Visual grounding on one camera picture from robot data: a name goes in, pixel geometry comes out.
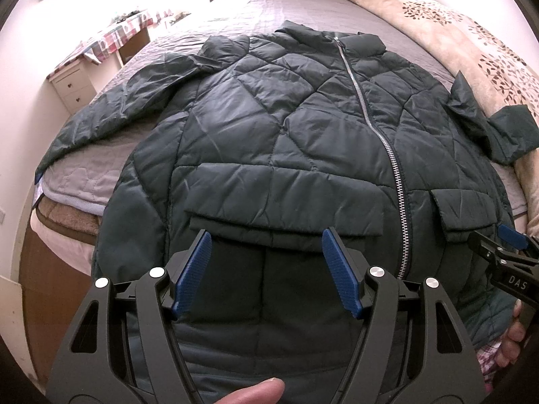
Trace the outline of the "person's right hand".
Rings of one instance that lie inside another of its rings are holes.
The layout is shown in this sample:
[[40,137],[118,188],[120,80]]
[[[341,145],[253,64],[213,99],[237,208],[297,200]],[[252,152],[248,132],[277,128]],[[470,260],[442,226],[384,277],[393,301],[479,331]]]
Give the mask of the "person's right hand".
[[522,312],[522,301],[518,299],[512,311],[512,323],[502,336],[500,347],[495,356],[495,363],[498,368],[506,368],[514,364],[521,353],[521,344],[525,339],[526,329],[520,322]]

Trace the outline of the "person's left hand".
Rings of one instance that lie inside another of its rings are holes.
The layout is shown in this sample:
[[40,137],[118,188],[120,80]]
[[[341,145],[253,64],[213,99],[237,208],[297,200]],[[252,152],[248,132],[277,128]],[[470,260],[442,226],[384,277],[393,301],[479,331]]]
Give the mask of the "person's left hand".
[[256,385],[236,390],[218,399],[216,404],[276,404],[284,391],[285,383],[277,377],[272,377]]

